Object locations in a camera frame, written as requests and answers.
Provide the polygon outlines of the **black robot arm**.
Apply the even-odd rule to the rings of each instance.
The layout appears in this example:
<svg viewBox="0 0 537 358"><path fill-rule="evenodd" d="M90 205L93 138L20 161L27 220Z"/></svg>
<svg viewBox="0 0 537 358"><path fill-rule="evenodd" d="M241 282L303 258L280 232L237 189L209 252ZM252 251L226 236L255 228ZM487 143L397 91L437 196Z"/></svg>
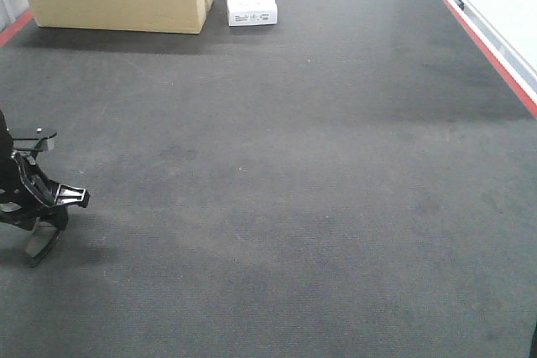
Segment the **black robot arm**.
<svg viewBox="0 0 537 358"><path fill-rule="evenodd" d="M86 208L89 191L50 179L37 164L39 153L48 149L55 132L14 137L1 117L1 221L26 231L39 221L63 231L67 207Z"/></svg>

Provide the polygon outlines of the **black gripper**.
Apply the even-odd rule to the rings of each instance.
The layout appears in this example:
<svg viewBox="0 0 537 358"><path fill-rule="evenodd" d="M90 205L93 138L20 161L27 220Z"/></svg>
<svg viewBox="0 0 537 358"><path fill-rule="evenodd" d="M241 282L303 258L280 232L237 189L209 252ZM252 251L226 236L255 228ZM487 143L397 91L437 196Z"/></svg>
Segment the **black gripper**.
<svg viewBox="0 0 537 358"><path fill-rule="evenodd" d="M39 218L40 224L64 231L69 220L66 206L86 208L89 201L87 189L51 180L20 153L1 162L1 222L31 231Z"/></svg>

